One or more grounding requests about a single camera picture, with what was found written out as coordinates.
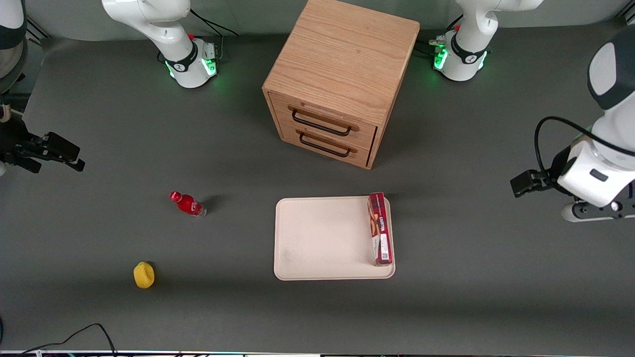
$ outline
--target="plastic bottle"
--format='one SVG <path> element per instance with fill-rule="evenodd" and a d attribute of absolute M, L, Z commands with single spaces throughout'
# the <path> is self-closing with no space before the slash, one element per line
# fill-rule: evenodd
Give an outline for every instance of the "plastic bottle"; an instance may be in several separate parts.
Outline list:
<path fill-rule="evenodd" d="M 177 203 L 179 210 L 196 217 L 196 219 L 201 219 L 207 214 L 207 208 L 188 194 L 174 191 L 170 194 L 170 199 Z"/>

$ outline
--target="wooden drawer cabinet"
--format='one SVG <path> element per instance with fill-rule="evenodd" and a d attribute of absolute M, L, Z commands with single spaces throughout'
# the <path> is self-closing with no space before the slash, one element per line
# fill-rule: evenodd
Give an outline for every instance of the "wooden drawer cabinet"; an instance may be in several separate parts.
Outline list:
<path fill-rule="evenodd" d="M 262 89 L 282 140 L 370 169 L 419 24 L 309 0 Z"/>

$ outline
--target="drawer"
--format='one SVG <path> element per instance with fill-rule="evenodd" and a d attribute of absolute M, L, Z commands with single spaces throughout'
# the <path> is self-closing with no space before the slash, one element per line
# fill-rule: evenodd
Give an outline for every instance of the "drawer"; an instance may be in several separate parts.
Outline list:
<path fill-rule="evenodd" d="M 356 145 L 344 145 L 329 138 L 314 133 L 301 130 L 296 126 L 281 125 L 282 139 L 290 144 L 297 145 L 318 154 L 328 156 L 333 159 L 366 168 L 368 148 Z"/>
<path fill-rule="evenodd" d="M 311 107 L 301 101 L 269 93 L 276 119 L 281 126 L 295 126 L 305 133 L 330 138 L 336 142 L 370 149 L 377 127 L 353 122 L 341 115 Z"/>

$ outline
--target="black metal handle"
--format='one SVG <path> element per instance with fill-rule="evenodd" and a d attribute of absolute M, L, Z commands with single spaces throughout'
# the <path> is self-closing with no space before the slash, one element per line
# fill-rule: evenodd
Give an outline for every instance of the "black metal handle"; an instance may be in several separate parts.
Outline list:
<path fill-rule="evenodd" d="M 312 142 L 308 142 L 306 140 L 302 140 L 302 138 L 304 138 L 304 133 L 300 133 L 300 142 L 301 143 L 303 143 L 304 145 L 307 145 L 307 146 L 311 146 L 311 147 L 313 147 L 315 149 L 328 152 L 331 155 L 335 155 L 335 156 L 339 156 L 341 158 L 345 158 L 351 153 L 351 150 L 348 149 L 348 150 L 346 150 L 346 154 L 342 154 L 341 152 L 337 152 L 337 151 L 334 151 L 334 150 L 331 150 L 331 149 L 327 149 L 325 147 L 321 147 L 320 145 L 313 144 Z"/>
<path fill-rule="evenodd" d="M 327 128 L 325 126 L 321 126 L 319 124 L 311 123 L 310 121 L 306 121 L 306 120 L 300 119 L 300 118 L 295 116 L 296 114 L 298 114 L 298 111 L 296 109 L 294 109 L 293 112 L 291 113 L 291 117 L 293 118 L 294 121 L 296 121 L 296 122 L 298 122 L 300 124 L 308 125 L 308 126 L 310 126 L 312 128 L 315 128 L 315 129 L 324 130 L 327 133 L 339 135 L 341 137 L 345 137 L 346 135 L 351 133 L 351 129 L 352 128 L 350 126 L 349 126 L 348 129 L 346 129 L 346 131 L 337 131 L 337 130 L 333 130 L 331 128 Z"/>

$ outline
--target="plastic tray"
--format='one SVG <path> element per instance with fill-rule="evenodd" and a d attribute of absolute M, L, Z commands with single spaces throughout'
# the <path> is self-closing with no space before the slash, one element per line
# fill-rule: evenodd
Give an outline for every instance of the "plastic tray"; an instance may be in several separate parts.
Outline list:
<path fill-rule="evenodd" d="M 387 279 L 396 267 L 373 260 L 368 196 L 285 198 L 276 206 L 274 273 L 280 280 Z"/>

